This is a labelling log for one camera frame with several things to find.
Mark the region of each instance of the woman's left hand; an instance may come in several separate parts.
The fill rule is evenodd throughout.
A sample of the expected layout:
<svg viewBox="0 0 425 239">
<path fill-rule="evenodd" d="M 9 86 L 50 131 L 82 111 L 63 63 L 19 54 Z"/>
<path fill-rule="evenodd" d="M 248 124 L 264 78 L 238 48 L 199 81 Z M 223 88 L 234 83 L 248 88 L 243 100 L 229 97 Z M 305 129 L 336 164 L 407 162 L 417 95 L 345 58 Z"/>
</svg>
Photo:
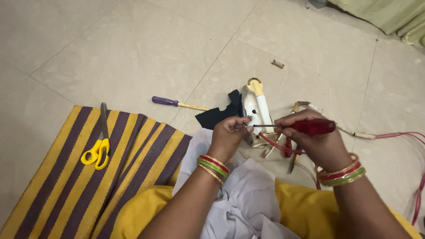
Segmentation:
<svg viewBox="0 0 425 239">
<path fill-rule="evenodd" d="M 226 164 L 238 149 L 239 143 L 254 131 L 254 127 L 245 126 L 248 117 L 229 117 L 216 124 L 212 132 L 212 142 L 207 155 Z"/>
</svg>

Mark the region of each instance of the white clothes iron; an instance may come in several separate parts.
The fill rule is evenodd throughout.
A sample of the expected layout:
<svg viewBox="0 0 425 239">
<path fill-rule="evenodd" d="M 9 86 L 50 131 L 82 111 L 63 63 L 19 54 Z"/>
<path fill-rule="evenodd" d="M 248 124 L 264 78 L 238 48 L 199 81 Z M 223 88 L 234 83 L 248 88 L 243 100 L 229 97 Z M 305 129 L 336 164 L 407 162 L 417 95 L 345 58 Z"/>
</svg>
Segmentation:
<svg viewBox="0 0 425 239">
<path fill-rule="evenodd" d="M 263 93 L 263 84 L 258 78 L 250 78 L 241 90 L 242 117 L 250 117 L 252 120 L 248 125 L 271 125 L 269 108 Z M 271 141 L 276 141 L 277 134 L 273 127 L 255 127 L 254 132 L 246 140 L 252 147 L 268 144 L 258 134 L 262 133 Z"/>
</svg>

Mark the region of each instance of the yellow and purple striped mat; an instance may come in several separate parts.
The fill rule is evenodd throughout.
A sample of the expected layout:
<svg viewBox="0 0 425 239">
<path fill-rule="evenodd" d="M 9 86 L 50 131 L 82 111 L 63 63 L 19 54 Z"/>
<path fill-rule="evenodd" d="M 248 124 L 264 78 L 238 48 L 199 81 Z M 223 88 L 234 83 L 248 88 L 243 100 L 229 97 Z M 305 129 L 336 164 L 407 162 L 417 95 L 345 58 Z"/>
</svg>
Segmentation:
<svg viewBox="0 0 425 239">
<path fill-rule="evenodd" d="M 100 135 L 100 109 L 75 106 L 0 239 L 109 238 L 120 209 L 138 191 L 174 185 L 191 137 L 143 114 L 107 115 L 108 165 L 95 170 L 80 162 Z"/>
</svg>

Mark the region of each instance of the bangle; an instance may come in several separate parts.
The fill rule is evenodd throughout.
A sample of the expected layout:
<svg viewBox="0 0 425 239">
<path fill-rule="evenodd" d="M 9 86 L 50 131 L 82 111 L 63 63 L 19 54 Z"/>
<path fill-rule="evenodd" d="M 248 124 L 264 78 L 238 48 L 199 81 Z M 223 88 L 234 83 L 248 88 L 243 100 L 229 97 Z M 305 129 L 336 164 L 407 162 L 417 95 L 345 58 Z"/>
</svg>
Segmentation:
<svg viewBox="0 0 425 239">
<path fill-rule="evenodd" d="M 204 160 L 204 159 L 199 159 L 198 158 L 198 163 L 203 164 L 205 166 L 208 166 L 212 169 L 214 169 L 215 171 L 217 171 L 218 173 L 220 173 L 221 175 L 223 175 L 224 178 L 227 178 L 227 173 L 225 173 L 223 170 L 221 170 L 220 168 L 218 168 L 217 166 L 215 166 L 214 164 Z"/>
<path fill-rule="evenodd" d="M 321 181 L 321 183 L 324 186 L 327 187 L 335 187 L 335 186 L 341 186 L 347 183 L 351 183 L 354 182 L 355 180 L 361 178 L 363 175 L 365 175 L 366 173 L 366 169 L 363 167 L 358 168 L 357 170 L 355 170 L 354 172 L 347 174 L 343 177 L 340 178 L 336 178 L 336 179 L 331 179 L 331 180 L 327 180 L 327 181 Z"/>
<path fill-rule="evenodd" d="M 204 159 L 204 160 L 206 160 L 206 161 L 208 161 L 208 162 L 210 162 L 210 163 L 213 163 L 215 166 L 217 166 L 217 167 L 219 167 L 219 168 L 221 168 L 221 169 L 223 169 L 223 171 L 225 172 L 225 173 L 229 173 L 229 169 L 227 168 L 227 167 L 224 167 L 224 166 L 222 166 L 222 165 L 220 165 L 219 163 L 217 163 L 216 161 L 214 161 L 214 160 L 212 160 L 212 159 L 210 159 L 210 158 L 208 158 L 208 157 L 205 157 L 205 156 L 203 156 L 202 154 L 201 155 L 199 155 L 199 158 L 201 158 L 201 159 Z"/>
<path fill-rule="evenodd" d="M 318 171 L 318 167 L 316 166 L 314 170 L 316 171 L 320 182 L 327 187 L 335 187 L 344 185 L 347 183 L 351 183 L 359 178 L 361 178 L 366 173 L 366 169 L 359 162 L 359 157 L 356 154 L 349 153 L 353 163 L 337 172 L 329 173 L 324 169 Z"/>
<path fill-rule="evenodd" d="M 321 170 L 321 171 L 319 171 L 319 170 L 318 170 L 319 166 L 318 166 L 318 165 L 316 165 L 316 167 L 314 168 L 314 170 L 316 171 L 316 173 L 317 173 L 319 176 L 330 176 L 330 175 L 335 175 L 335 174 L 345 173 L 347 170 L 350 170 L 351 168 L 353 168 L 354 166 L 356 166 L 356 164 L 359 162 L 359 157 L 357 156 L 357 154 L 349 153 L 348 155 L 350 156 L 350 158 L 352 158 L 352 157 L 354 156 L 353 163 L 352 163 L 350 166 L 348 166 L 348 167 L 346 167 L 346 168 L 344 168 L 344 169 L 341 169 L 341 170 L 339 170 L 339 171 L 336 171 L 336 172 L 330 173 L 330 172 L 326 172 L 324 169 L 323 169 L 323 170 Z"/>
<path fill-rule="evenodd" d="M 320 180 L 323 180 L 323 181 L 326 181 L 326 180 L 331 180 L 331 179 L 337 179 L 337 178 L 339 178 L 339 177 L 343 177 L 344 175 L 346 175 L 346 174 L 349 174 L 349 173 L 351 173 L 351 172 L 354 172 L 355 170 L 357 170 L 358 168 L 360 168 L 362 165 L 360 164 L 360 162 L 357 162 L 355 165 L 354 165 L 354 167 L 352 167 L 352 168 L 350 168 L 350 169 L 348 169 L 347 171 L 345 171 L 345 172 L 342 172 L 342 173 L 338 173 L 338 174 L 333 174 L 333 175 L 329 175 L 329 176 L 324 176 L 324 175 L 320 175 L 319 176 L 319 179 Z"/>
<path fill-rule="evenodd" d="M 207 157 L 207 158 L 211 159 L 212 161 L 214 161 L 214 162 L 218 163 L 219 165 L 223 166 L 225 169 L 227 169 L 227 171 L 230 171 L 230 170 L 229 170 L 229 168 L 228 168 L 228 167 L 227 167 L 224 163 L 222 163 L 222 162 L 220 162 L 220 161 L 216 160 L 215 158 L 213 158 L 213 157 L 211 157 L 211 156 L 208 156 L 208 155 L 206 155 L 206 154 L 201 154 L 200 156 Z"/>
<path fill-rule="evenodd" d="M 223 186 L 223 181 L 215 174 L 215 173 L 213 173 L 211 170 L 209 170 L 208 168 L 206 168 L 205 166 L 203 166 L 202 164 L 199 164 L 199 163 L 197 163 L 196 164 L 197 166 L 201 166 L 203 169 L 205 169 L 208 173 L 210 173 L 211 175 L 213 175 L 214 177 L 215 177 L 215 179 L 217 179 L 219 182 L 220 182 L 220 184 Z"/>
</svg>

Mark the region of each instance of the purple screwdriver handle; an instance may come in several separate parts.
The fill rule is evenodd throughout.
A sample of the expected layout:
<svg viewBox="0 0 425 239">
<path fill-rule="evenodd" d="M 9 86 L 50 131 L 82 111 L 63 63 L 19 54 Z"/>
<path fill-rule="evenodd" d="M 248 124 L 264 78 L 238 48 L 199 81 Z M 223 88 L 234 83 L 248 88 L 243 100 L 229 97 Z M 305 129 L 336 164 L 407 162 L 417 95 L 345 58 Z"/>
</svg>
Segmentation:
<svg viewBox="0 0 425 239">
<path fill-rule="evenodd" d="M 179 103 L 177 100 L 165 99 L 158 96 L 153 96 L 152 102 L 163 104 L 163 105 L 173 105 L 173 106 L 178 106 L 178 103 Z"/>
</svg>

